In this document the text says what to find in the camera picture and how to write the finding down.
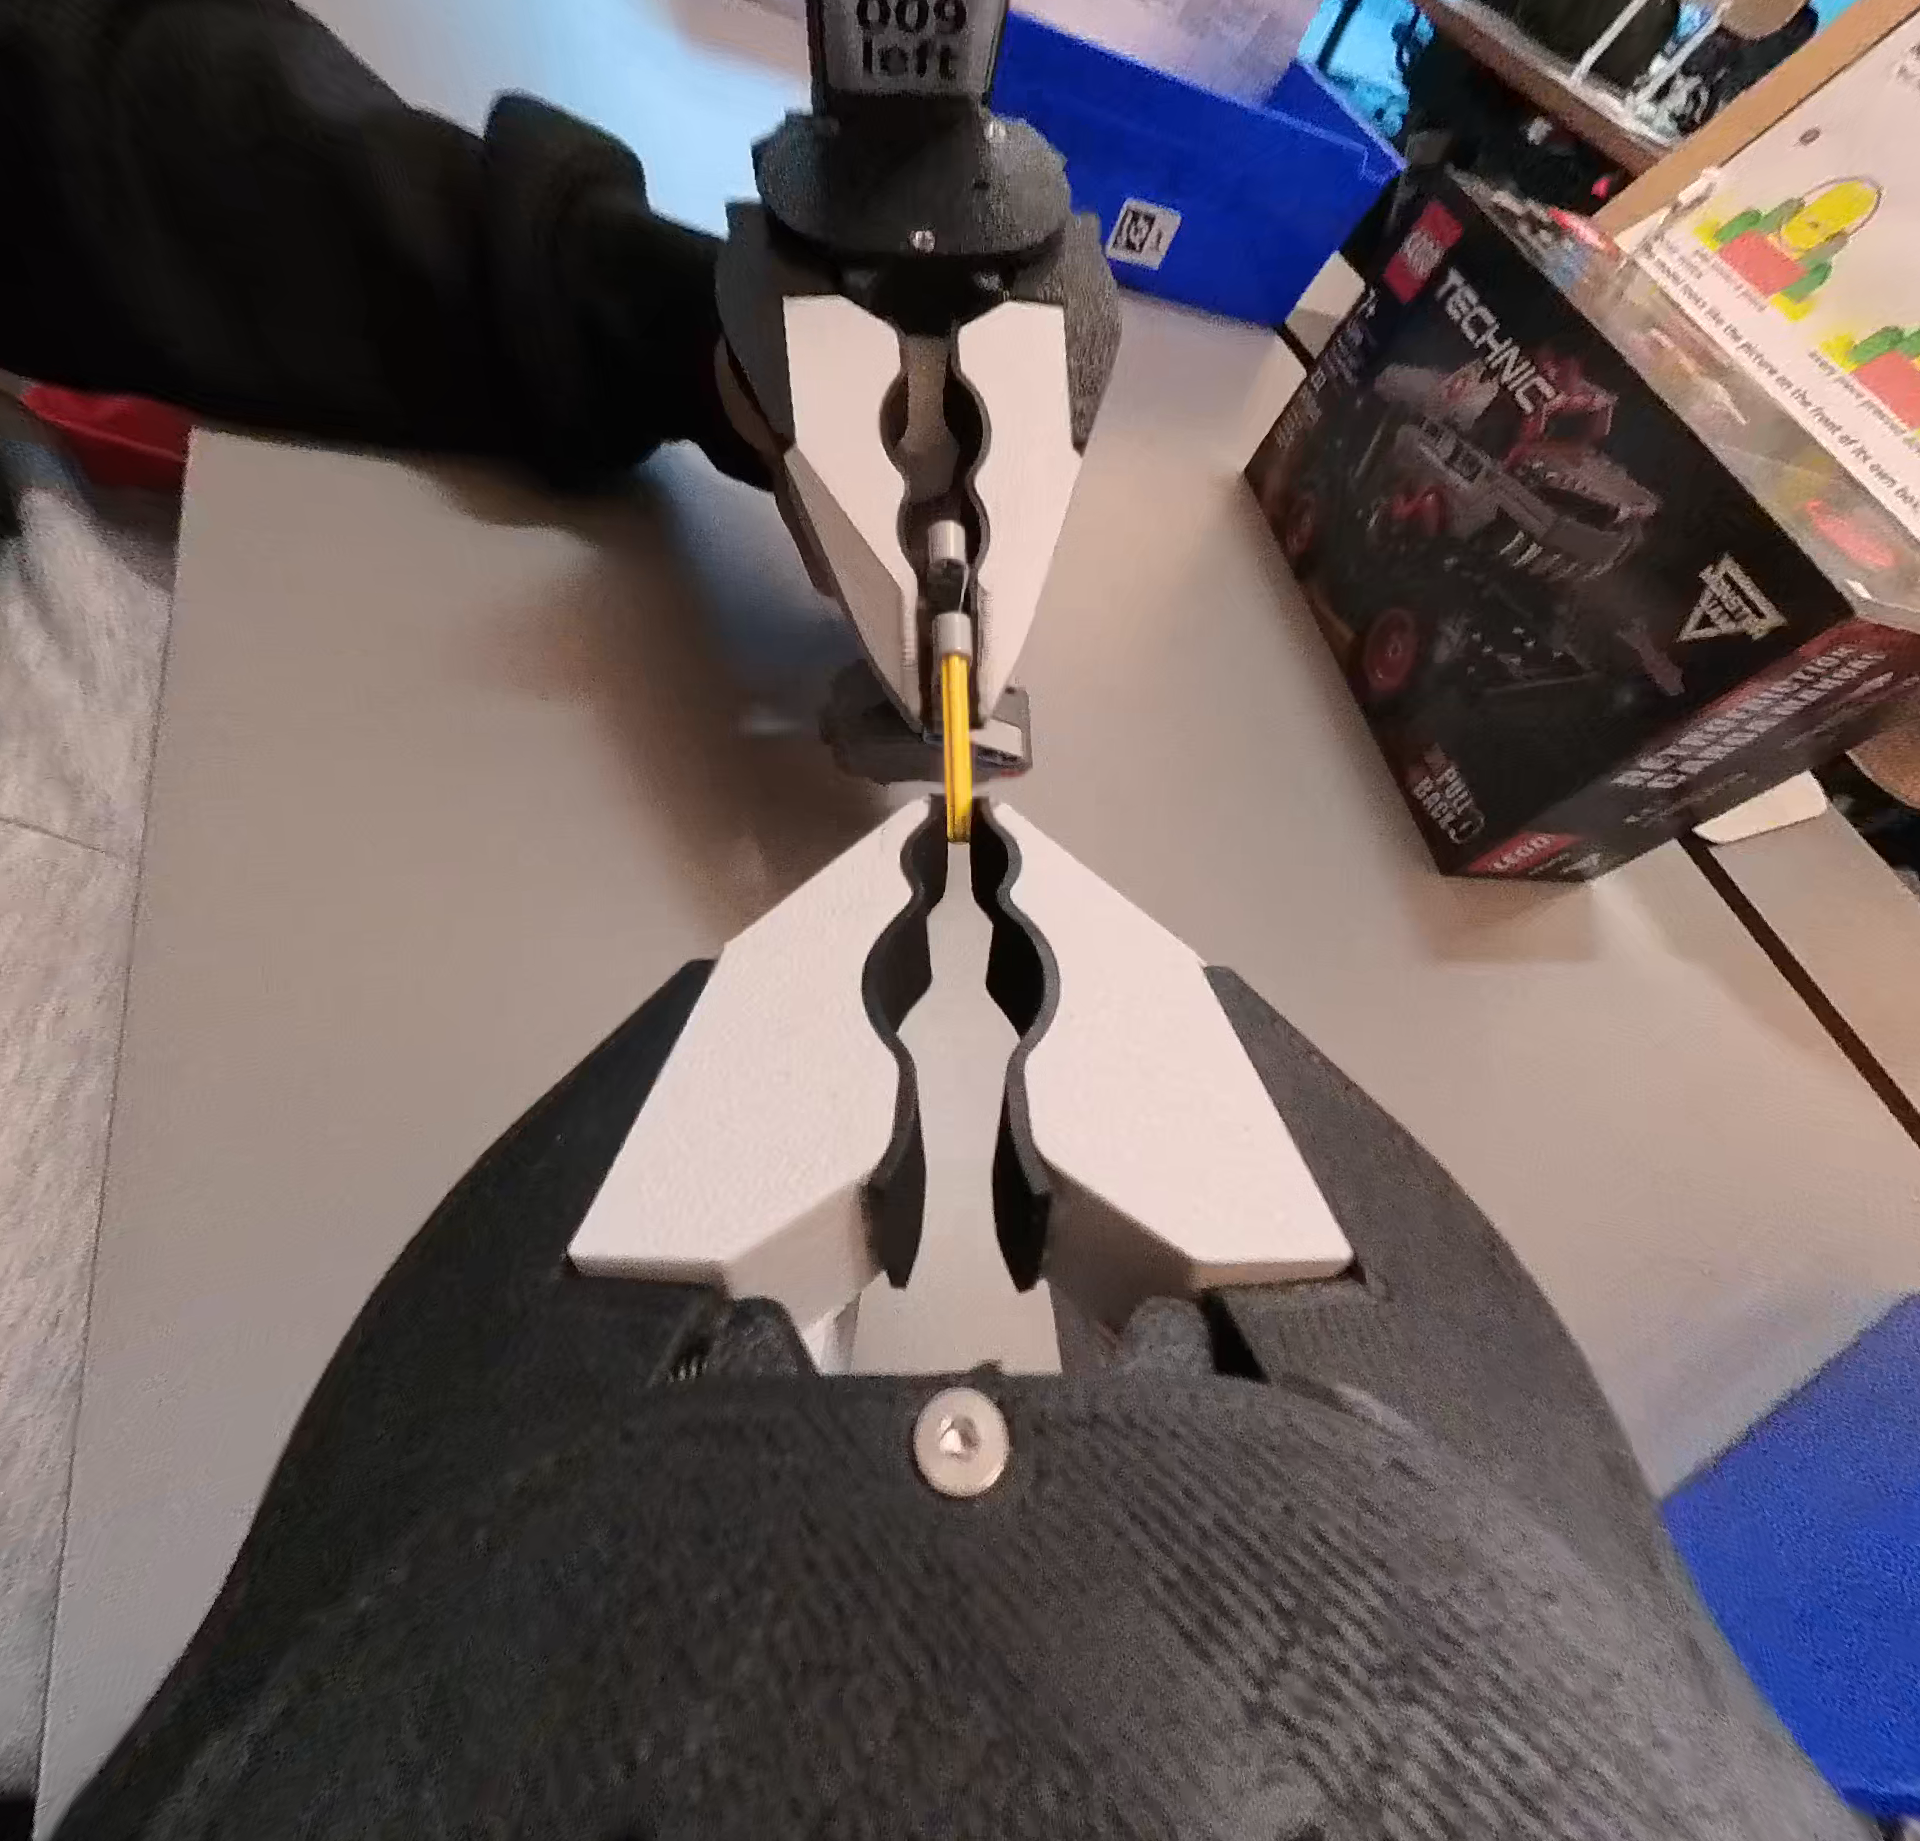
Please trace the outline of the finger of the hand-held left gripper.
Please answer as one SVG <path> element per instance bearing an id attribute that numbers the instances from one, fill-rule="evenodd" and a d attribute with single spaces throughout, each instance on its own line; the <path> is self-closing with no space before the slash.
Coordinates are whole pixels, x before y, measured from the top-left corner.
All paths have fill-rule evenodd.
<path id="1" fill-rule="evenodd" d="M 982 517 L 973 621 L 978 699 L 993 715 L 1018 669 L 1081 478 L 1066 313 L 1024 301 L 995 306 L 959 331 L 955 372 L 983 423 L 972 477 Z"/>
<path id="2" fill-rule="evenodd" d="M 816 574 L 855 630 L 901 722 L 928 732 L 921 586 L 901 517 L 907 482 L 884 438 L 903 380 L 894 327 L 840 295 L 788 295 L 781 329 L 790 400 L 783 477 Z"/>

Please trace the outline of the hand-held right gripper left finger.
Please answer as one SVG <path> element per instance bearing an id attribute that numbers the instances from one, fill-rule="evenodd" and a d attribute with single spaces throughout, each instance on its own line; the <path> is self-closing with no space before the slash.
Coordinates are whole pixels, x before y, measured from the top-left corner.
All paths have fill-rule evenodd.
<path id="1" fill-rule="evenodd" d="M 587 1278 L 772 1302 L 825 1370 L 903 1286 L 925 1156 L 904 1017 L 931 986 L 938 807 L 901 807 L 710 968 L 569 1243 Z"/>

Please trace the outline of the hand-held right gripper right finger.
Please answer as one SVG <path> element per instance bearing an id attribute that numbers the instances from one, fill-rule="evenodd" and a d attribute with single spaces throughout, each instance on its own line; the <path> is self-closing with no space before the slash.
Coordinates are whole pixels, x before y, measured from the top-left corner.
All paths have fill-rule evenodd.
<path id="1" fill-rule="evenodd" d="M 1018 811 L 982 807 L 1011 1030 L 993 1218 L 1011 1285 L 1104 1334 L 1148 1302 L 1344 1278 L 1355 1247 L 1209 964 Z"/>

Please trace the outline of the grey lego chassis assembly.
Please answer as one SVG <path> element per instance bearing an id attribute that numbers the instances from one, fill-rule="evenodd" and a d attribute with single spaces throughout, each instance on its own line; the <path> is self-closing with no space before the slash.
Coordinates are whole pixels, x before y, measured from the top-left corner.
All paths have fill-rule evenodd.
<path id="1" fill-rule="evenodd" d="M 904 552 L 921 586 L 928 732 L 920 739 L 908 735 L 860 649 L 852 669 L 834 680 L 824 716 L 830 750 L 858 778 L 944 786 L 938 660 L 953 649 L 973 656 L 975 793 L 1032 770 L 1036 730 L 1027 688 L 1011 682 L 993 715 L 983 715 L 978 699 L 973 566 L 980 550 L 982 536 L 953 508 L 935 511 L 910 527 Z"/>

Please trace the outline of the yellow lego axle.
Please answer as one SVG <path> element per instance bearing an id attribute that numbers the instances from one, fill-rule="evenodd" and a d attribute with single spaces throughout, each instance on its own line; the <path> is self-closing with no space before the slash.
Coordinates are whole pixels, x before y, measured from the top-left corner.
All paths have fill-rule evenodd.
<path id="1" fill-rule="evenodd" d="M 940 654 L 940 755 L 948 845 L 973 838 L 973 656 L 966 649 Z"/>

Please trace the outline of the blue plastic storage bin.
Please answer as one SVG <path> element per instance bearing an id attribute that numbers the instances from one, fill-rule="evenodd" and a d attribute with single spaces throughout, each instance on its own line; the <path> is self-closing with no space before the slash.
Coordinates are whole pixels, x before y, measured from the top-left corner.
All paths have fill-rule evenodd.
<path id="1" fill-rule="evenodd" d="M 1880 1828 L 1919 1817 L 1919 1299 L 1663 1500 L 1746 1676 Z"/>
<path id="2" fill-rule="evenodd" d="M 1262 104 L 1215 94 L 1020 14 L 993 91 L 1066 158 L 1117 282 L 1279 329 L 1401 175 L 1397 150 L 1311 65 Z"/>

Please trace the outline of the person's left forearm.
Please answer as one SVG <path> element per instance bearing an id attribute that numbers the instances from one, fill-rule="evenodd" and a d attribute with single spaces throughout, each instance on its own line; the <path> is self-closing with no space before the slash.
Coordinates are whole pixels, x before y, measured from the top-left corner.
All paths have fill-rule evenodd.
<path id="1" fill-rule="evenodd" d="M 685 441 L 765 487 L 719 381 L 719 242 L 520 94 L 402 102 L 289 0 L 3 0 L 7 375 L 600 484 Z"/>

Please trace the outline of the black lego set box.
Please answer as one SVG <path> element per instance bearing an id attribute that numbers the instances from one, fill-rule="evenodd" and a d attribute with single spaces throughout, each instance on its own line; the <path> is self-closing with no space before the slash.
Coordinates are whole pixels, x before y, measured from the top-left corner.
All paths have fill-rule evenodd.
<path id="1" fill-rule="evenodd" d="M 1245 481 L 1440 872 L 1583 886 L 1915 719 L 1915 538 L 1863 462 L 1471 175 Z"/>

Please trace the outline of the clear acrylic picture stand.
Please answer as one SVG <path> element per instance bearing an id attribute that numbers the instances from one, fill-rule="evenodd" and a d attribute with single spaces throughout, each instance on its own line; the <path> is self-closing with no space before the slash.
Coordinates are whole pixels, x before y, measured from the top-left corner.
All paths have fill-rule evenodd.
<path id="1" fill-rule="evenodd" d="M 1703 40 L 1716 31 L 1731 0 L 1621 0 L 1583 35 L 1565 83 L 1610 123 L 1659 130 L 1656 96 Z"/>

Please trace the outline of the printed instruction sheet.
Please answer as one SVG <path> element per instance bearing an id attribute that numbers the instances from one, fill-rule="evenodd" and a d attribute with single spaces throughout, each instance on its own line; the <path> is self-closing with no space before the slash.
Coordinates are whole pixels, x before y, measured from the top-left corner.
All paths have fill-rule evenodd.
<path id="1" fill-rule="evenodd" d="M 1602 228 L 1832 462 L 1808 508 L 1838 556 L 1866 581 L 1915 560 L 1915 18 Z"/>

